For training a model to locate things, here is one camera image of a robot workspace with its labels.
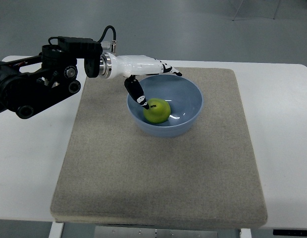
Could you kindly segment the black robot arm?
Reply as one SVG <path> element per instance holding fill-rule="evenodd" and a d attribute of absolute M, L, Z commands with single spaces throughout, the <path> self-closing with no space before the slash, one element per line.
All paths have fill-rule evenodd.
<path fill-rule="evenodd" d="M 29 119 L 78 93 L 78 59 L 84 60 L 88 77 L 98 76 L 100 41 L 64 36 L 56 40 L 42 46 L 35 57 L 0 61 L 0 113 L 9 110 Z"/>

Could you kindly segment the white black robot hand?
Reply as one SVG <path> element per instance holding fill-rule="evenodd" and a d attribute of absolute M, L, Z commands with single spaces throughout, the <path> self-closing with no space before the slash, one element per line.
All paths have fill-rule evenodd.
<path fill-rule="evenodd" d="M 182 73 L 176 68 L 161 60 L 145 55 L 115 56 L 112 53 L 103 53 L 101 55 L 99 76 L 104 79 L 113 79 L 117 76 L 125 77 L 124 86 L 129 95 L 146 110 L 150 107 L 136 77 L 163 73 L 173 73 L 177 76 L 182 76 Z"/>

